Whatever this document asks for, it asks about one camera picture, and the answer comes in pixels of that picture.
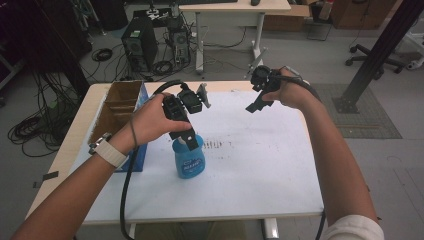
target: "carpet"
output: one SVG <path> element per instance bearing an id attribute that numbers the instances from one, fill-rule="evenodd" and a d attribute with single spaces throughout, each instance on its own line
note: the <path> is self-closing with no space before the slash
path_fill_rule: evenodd
<path id="1" fill-rule="evenodd" d="M 334 123 L 345 138 L 402 139 L 371 89 L 367 88 L 356 103 L 358 114 L 338 113 L 332 98 L 342 96 L 347 84 L 313 84 Z"/>

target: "watch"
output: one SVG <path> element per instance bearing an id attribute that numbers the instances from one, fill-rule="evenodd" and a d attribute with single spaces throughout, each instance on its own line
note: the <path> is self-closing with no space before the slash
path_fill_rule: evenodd
<path id="1" fill-rule="evenodd" d="M 125 162 L 127 156 L 116 150 L 112 145 L 108 143 L 112 137 L 111 133 L 103 134 L 96 142 L 90 143 L 90 150 L 88 151 L 91 155 L 94 153 L 99 154 L 104 160 L 112 164 L 116 168 Z"/>

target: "desk leg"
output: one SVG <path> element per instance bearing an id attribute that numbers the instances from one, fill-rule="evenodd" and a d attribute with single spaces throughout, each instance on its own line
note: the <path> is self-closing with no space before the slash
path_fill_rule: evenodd
<path id="1" fill-rule="evenodd" d="M 264 239 L 280 239 L 276 218 L 266 218 L 262 220 L 262 232 Z"/>
<path id="2" fill-rule="evenodd" d="M 203 41 L 200 34 L 200 12 L 196 12 L 196 32 L 197 32 L 197 51 L 196 51 L 196 71 L 203 73 Z"/>
<path id="3" fill-rule="evenodd" d="M 253 56 L 257 58 L 261 54 L 261 50 L 259 49 L 259 44 L 261 42 L 261 35 L 262 35 L 262 27 L 264 25 L 264 19 L 265 19 L 265 13 L 259 13 L 258 14 L 258 25 L 256 26 L 256 39 L 255 41 L 252 41 L 253 45 Z"/>

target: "white sleeve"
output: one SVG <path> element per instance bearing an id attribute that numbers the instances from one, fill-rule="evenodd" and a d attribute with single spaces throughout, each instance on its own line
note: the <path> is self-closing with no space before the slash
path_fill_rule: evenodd
<path id="1" fill-rule="evenodd" d="M 337 220 L 323 235 L 324 240 L 384 240 L 383 229 L 373 220 L 349 215 Z"/>

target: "person's left arm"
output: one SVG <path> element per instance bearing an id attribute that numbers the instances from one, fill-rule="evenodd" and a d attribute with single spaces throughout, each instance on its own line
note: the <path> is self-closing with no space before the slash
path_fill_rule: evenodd
<path id="1" fill-rule="evenodd" d="M 191 128 L 190 123 L 171 121 L 162 109 L 163 94 L 144 104 L 133 117 L 137 145 L 153 141 L 167 132 Z M 123 154 L 134 146 L 130 124 L 109 143 Z M 65 179 L 25 220 L 12 239 L 72 239 L 84 221 L 115 167 L 94 154 Z"/>

